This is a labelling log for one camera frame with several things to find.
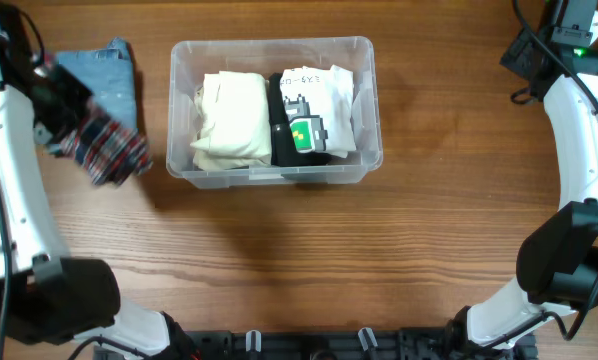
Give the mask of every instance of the plaid shirt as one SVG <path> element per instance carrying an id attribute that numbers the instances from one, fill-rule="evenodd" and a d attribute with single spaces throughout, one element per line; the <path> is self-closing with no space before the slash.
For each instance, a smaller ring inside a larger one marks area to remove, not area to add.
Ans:
<path id="1" fill-rule="evenodd" d="M 61 141 L 67 157 L 86 169 L 94 185 L 121 185 L 131 175 L 152 166 L 148 141 L 137 130 L 126 129 L 91 100 L 88 115 Z"/>

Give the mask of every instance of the wood grain surface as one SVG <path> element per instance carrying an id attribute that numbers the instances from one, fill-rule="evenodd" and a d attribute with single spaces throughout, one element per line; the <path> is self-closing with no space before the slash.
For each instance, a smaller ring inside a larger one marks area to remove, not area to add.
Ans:
<path id="1" fill-rule="evenodd" d="M 39 162 L 74 255 L 106 260 L 123 295 L 185 329 L 442 326 L 514 275 L 520 244 L 557 209 L 550 122 L 510 103 L 524 82 L 498 64 L 520 29 L 507 0 L 15 3 L 53 51 L 132 44 L 151 172 L 96 189 L 70 161 Z M 522 6 L 536 23 L 542 2 Z M 381 168 L 349 186 L 217 191 L 168 174 L 177 42 L 349 35 L 374 44 Z M 598 359 L 598 309 L 571 343 L 552 325 L 538 338 L 541 359 Z M 8 341 L 6 358 L 73 348 Z"/>

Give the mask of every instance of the plastic storage bin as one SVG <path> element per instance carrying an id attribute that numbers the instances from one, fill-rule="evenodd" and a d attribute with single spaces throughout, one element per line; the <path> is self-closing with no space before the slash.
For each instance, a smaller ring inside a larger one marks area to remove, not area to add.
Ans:
<path id="1" fill-rule="evenodd" d="M 254 72 L 268 78 L 284 69 L 338 65 L 354 73 L 352 128 L 357 151 L 346 159 L 333 157 L 326 166 L 249 168 L 203 171 L 192 163 L 202 118 L 192 102 L 204 75 L 220 70 Z M 172 176 L 201 189 L 237 185 L 293 183 L 349 184 L 359 182 L 383 160 L 374 51 L 364 37 L 185 41 L 172 49 L 170 108 L 166 166 Z"/>

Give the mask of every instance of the denim jeans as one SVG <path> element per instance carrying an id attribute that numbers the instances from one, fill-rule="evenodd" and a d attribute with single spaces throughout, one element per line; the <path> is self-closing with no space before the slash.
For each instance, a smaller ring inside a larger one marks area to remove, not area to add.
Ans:
<path id="1" fill-rule="evenodd" d="M 86 85 L 114 120 L 137 128 L 134 68 L 125 40 L 114 38 L 100 50 L 58 52 L 55 61 Z"/>

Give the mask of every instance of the folded white cloth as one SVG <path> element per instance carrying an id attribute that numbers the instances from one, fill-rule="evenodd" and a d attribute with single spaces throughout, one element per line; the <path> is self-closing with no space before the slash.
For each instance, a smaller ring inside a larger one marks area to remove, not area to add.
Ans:
<path id="1" fill-rule="evenodd" d="M 259 74 L 206 74 L 195 107 L 204 118 L 193 163 L 203 170 L 269 165 L 272 155 L 268 99 Z"/>
<path id="2" fill-rule="evenodd" d="M 352 72 L 336 65 L 284 70 L 281 93 L 297 151 L 345 158 L 357 150 L 350 123 L 353 87 Z"/>

